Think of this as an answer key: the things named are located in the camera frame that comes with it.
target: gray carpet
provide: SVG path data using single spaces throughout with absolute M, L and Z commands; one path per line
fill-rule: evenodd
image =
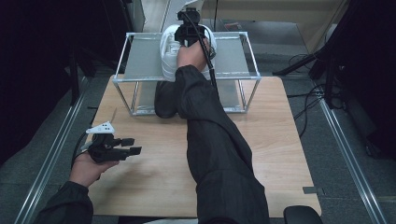
M 288 66 L 289 59 L 290 56 L 285 55 L 256 55 L 256 61 L 263 76 L 271 76 L 272 71 Z M 98 66 L 98 70 L 96 77 L 90 81 L 82 107 L 72 125 L 71 133 L 67 136 L 34 216 L 36 211 L 41 209 L 49 197 L 67 180 L 72 150 L 94 116 L 94 109 L 88 107 L 99 106 L 108 78 L 112 74 L 103 66 Z M 313 84 L 304 73 L 306 70 L 304 68 L 301 70 L 302 73 L 282 77 L 287 94 L 308 93 L 312 89 Z M 0 223 L 13 223 L 18 215 L 27 191 L 35 180 L 55 135 L 62 125 L 69 102 L 70 93 L 67 93 L 42 124 L 32 142 L 1 167 Z M 304 97 L 290 98 L 290 108 L 293 115 L 303 110 Z M 343 127 L 345 126 L 348 140 L 376 196 L 380 199 L 389 223 L 396 223 L 394 196 L 396 180 L 392 172 L 396 168 L 395 162 L 379 161 L 368 157 L 364 151 L 364 144 L 347 112 L 339 110 L 336 114 Z M 303 125 L 303 119 L 296 120 L 299 131 Z M 318 196 L 323 222 L 325 224 L 372 223 L 319 105 L 308 111 L 307 129 L 301 140 L 314 184 L 317 188 L 322 188 L 325 193 Z M 117 221 L 117 217 L 94 217 L 93 223 L 117 223 Z M 271 222 L 284 223 L 282 218 L 271 218 Z

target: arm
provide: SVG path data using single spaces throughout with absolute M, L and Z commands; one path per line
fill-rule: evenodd
M 197 183 L 200 224 L 270 223 L 264 186 L 255 178 L 250 147 L 201 74 L 195 43 L 177 55 L 177 112 L 187 120 L 187 160 Z
M 72 172 L 59 191 L 53 195 L 34 223 L 91 223 L 93 207 L 88 187 L 118 161 L 95 163 L 88 153 L 76 158 Z

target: black cable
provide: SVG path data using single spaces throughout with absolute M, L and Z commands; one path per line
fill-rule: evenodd
M 338 99 L 340 102 L 343 102 L 343 97 L 341 94 L 332 94 L 331 100 L 333 99 Z M 334 103 L 332 102 L 332 109 L 345 109 L 344 105 L 340 105 L 340 106 L 336 106 L 334 105 Z
M 296 116 L 294 116 L 294 120 L 296 120 L 296 119 L 299 118 L 302 114 L 304 114 L 304 127 L 303 127 L 302 131 L 299 133 L 300 138 L 304 135 L 305 130 L 306 130 L 306 126 L 307 126 L 307 123 L 308 123 L 308 113 L 307 113 L 307 110 L 308 110 L 309 108 L 312 108 L 313 106 L 315 106 L 315 105 L 321 100 L 321 98 L 323 97 L 323 96 L 320 96 L 320 98 L 317 98 L 314 102 L 311 102 L 310 104 L 308 104 L 309 96 L 311 96 L 313 93 L 316 93 L 316 92 L 314 92 L 314 90 L 317 89 L 317 88 L 320 87 L 320 86 L 323 86 L 323 85 L 324 85 L 324 84 L 319 84 L 319 85 L 315 86 L 314 88 L 311 89 L 311 91 L 309 91 L 309 93 L 306 94 L 306 96 L 305 96 L 305 101 L 304 101 L 304 110 L 301 111 L 300 113 L 298 113 Z
M 216 9 L 215 9 L 215 25 L 214 25 L 214 31 L 216 32 L 216 17 L 218 16 L 218 4 L 219 4 L 219 0 L 216 0 Z
M 204 27 L 204 28 L 207 31 L 207 33 L 210 34 L 209 30 L 206 27 Z M 216 56 L 216 51 L 212 47 L 212 37 L 211 37 L 211 35 L 209 35 L 209 59 L 212 60 L 213 58 L 215 58 L 215 56 Z
M 83 152 L 81 152 L 81 153 L 78 153 L 78 155 L 76 155 L 76 154 L 77 154 L 78 147 L 79 147 L 79 145 L 81 144 L 81 141 L 82 141 L 82 139 L 84 138 L 85 134 L 86 134 L 86 132 L 84 132 L 84 133 L 79 137 L 79 139 L 77 140 L 75 149 L 74 149 L 74 151 L 73 151 L 73 156 L 72 156 L 72 161 L 71 161 L 70 169 L 73 168 L 73 164 L 74 164 L 74 162 L 75 162 L 76 157 L 79 156 L 81 153 L 83 153 Z
M 204 52 L 205 59 L 206 59 L 206 63 L 207 63 L 207 67 L 209 68 L 209 75 L 210 75 L 210 80 L 211 80 L 211 82 L 212 82 L 212 86 L 215 88 L 215 90 L 216 90 L 216 92 L 217 92 L 217 94 L 218 94 L 218 97 L 219 97 L 218 84 L 217 84 L 217 82 L 216 82 L 216 77 L 215 77 L 215 69 L 213 68 L 212 62 L 210 62 L 209 54 L 208 54 L 208 51 L 207 51 L 206 46 L 205 46 L 205 44 L 204 44 L 204 40 L 201 38 L 201 36 L 200 36 L 200 34 L 199 34 L 199 32 L 198 32 L 197 27 L 196 27 L 195 24 L 192 22 L 192 20 L 190 19 L 190 17 L 189 17 L 184 11 L 180 11 L 180 12 L 181 12 L 181 14 L 183 14 L 183 15 L 186 17 L 186 19 L 191 23 L 192 27 L 194 28 L 195 33 L 196 33 L 197 36 L 198 36 L 198 41 L 199 41 L 199 43 L 200 43 L 200 45 L 201 45 L 201 48 L 202 48 L 202 50 L 203 50 L 203 52 Z
M 291 66 L 291 61 L 292 61 L 294 58 L 300 57 L 300 56 L 303 56 L 303 58 L 302 58 L 302 60 L 303 60 L 303 59 L 305 59 L 306 57 L 308 57 L 309 54 L 296 54 L 296 55 L 292 56 L 292 57 L 289 59 L 289 66 Z M 306 69 L 308 69 L 308 70 L 311 69 L 311 68 L 308 67 L 306 64 L 304 64 L 304 67 L 305 67 Z
M 95 120 L 95 117 L 96 117 L 96 114 L 98 112 L 99 107 L 97 107 L 97 106 L 88 106 L 87 109 L 94 109 L 95 110 L 95 113 L 93 114 L 92 119 L 90 121 L 90 125 L 92 125 L 93 121 Z
M 315 91 L 315 92 L 312 92 L 312 93 L 310 93 L 310 94 L 313 95 L 313 94 L 323 94 L 323 93 L 324 93 L 324 91 Z M 288 98 L 301 97 L 301 96 L 306 96 L 307 94 L 309 94 L 309 93 L 295 94 L 295 95 L 287 95 L 287 97 L 288 97 Z

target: metal bar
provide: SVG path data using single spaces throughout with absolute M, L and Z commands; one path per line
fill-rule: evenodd
M 239 85 L 239 91 L 241 92 L 242 105 L 244 110 L 246 110 L 248 106 L 247 106 L 247 101 L 245 99 L 244 87 L 242 86 L 241 80 L 238 80 L 238 85 Z
M 235 110 L 235 107 L 224 107 L 224 111 L 227 114 L 246 114 L 247 111 L 245 109 Z
M 355 185 L 358 189 L 361 199 L 366 206 L 367 212 L 373 221 L 373 223 L 386 224 L 388 223 L 382 209 L 373 193 L 373 190 L 365 177 L 353 151 L 347 141 L 344 132 L 338 123 L 338 120 L 332 110 L 327 106 L 326 102 L 320 100 L 320 106 L 326 116 L 327 121 L 330 124 L 332 133 L 340 147 L 341 153 L 346 162 L 346 166 L 352 175 Z
M 37 177 L 35 178 L 35 182 L 29 189 L 21 211 L 18 213 L 18 216 L 15 220 L 16 224 L 31 222 L 30 219 L 32 218 L 33 212 L 35 211 L 35 207 L 37 206 L 37 203 L 44 191 L 44 188 L 47 185 L 52 169 L 56 161 L 58 160 L 62 147 L 64 146 L 64 141 L 69 134 L 71 126 L 75 121 L 77 113 L 81 107 L 81 103 L 84 99 L 85 90 L 87 89 L 86 87 L 88 86 L 88 84 L 89 82 L 87 78 L 84 77 L 81 80 L 81 85 L 83 87 L 81 95 L 78 97 L 76 104 L 74 106 L 70 106 L 69 111 L 67 112 L 67 115 L 61 126 L 61 129 L 57 133 L 55 140 L 52 143 L 47 158 L 44 160 L 44 163 L 41 166 Z
M 232 73 L 216 73 L 216 75 L 217 76 L 220 76 L 220 75 L 232 75 Z M 261 78 L 260 77 L 251 77 L 251 76 L 234 76 L 233 77 L 233 79 L 234 80 L 237 80 L 237 79 L 240 79 L 240 80 L 260 80 Z M 216 77 L 216 80 L 231 80 L 229 77 Z M 117 78 L 117 79 L 113 79 L 113 82 L 136 82 L 136 81 L 166 81 L 166 79 L 165 78 L 163 78 L 163 77 L 142 77 L 142 78 L 134 78 L 134 79 L 131 79 L 131 78 L 125 78 L 125 79 L 120 79 L 120 78 Z
M 253 91 L 250 95 L 250 98 L 248 99 L 247 108 L 246 108 L 246 113 L 247 113 L 248 109 L 250 108 L 251 101 L 253 100 L 254 94 L 256 93 L 257 87 L 259 86 L 260 80 L 262 79 L 262 76 L 260 75 L 259 69 L 257 68 L 256 58 L 254 57 L 253 49 L 251 48 L 250 40 L 248 39 L 248 33 L 241 33 L 241 34 L 243 34 L 245 36 L 248 48 L 250 50 L 251 60 L 253 61 L 254 70 L 256 71 L 256 75 L 259 77 L 259 79 L 256 80 L 256 83 L 254 84 Z
M 119 76 L 120 67 L 121 67 L 121 63 L 122 63 L 122 58 L 123 58 L 123 54 L 124 54 L 125 49 L 126 49 L 126 45 L 127 45 L 127 43 L 128 43 L 128 39 L 129 39 L 129 36 L 127 35 L 127 36 L 125 37 L 124 46 L 123 46 L 123 48 L 122 48 L 122 52 L 121 52 L 121 56 L 120 56 L 120 61 L 119 61 L 119 64 L 117 65 L 116 75 L 113 77 L 113 82 L 115 82 L 115 80 L 116 80 L 116 79 L 118 78 L 118 76 Z
M 138 88 L 139 88 L 139 82 L 136 82 L 136 84 L 134 85 L 134 97 L 132 98 L 132 106 L 131 106 L 131 109 L 129 110 L 131 116 L 134 114 L 134 107 L 135 107 L 135 104 L 136 104 L 136 97 L 137 97 L 137 89 Z
M 126 109 L 127 109 L 128 111 L 130 111 L 131 109 L 129 108 L 128 103 L 127 103 L 126 100 L 125 100 L 125 96 L 122 94 L 122 91 L 121 91 L 121 89 L 120 89 L 119 83 L 118 83 L 118 82 L 113 82 L 113 83 L 114 83 L 114 86 L 116 87 L 117 92 L 119 93 L 119 95 L 120 95 L 120 97 L 121 97 L 121 100 L 123 101 L 123 103 L 124 103 Z
M 166 3 L 165 13 L 163 13 L 163 22 L 161 22 L 160 32 L 163 32 L 163 30 L 165 28 L 165 24 L 166 24 L 166 20 L 168 18 L 168 12 L 169 12 L 170 5 L 171 5 L 171 0 L 168 0 L 168 2 Z

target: wooden tabletop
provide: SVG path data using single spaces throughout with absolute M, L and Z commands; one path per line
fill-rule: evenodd
M 121 83 L 132 96 L 134 83 Z M 263 77 L 246 114 L 229 115 L 253 153 L 257 179 L 265 186 L 270 217 L 290 205 L 308 205 L 321 214 L 282 80 Z M 110 81 L 93 125 L 112 120 L 116 138 L 132 137 L 138 156 L 102 174 L 90 186 L 96 215 L 196 217 L 196 193 L 187 164 L 187 125 L 178 116 L 131 117 Z

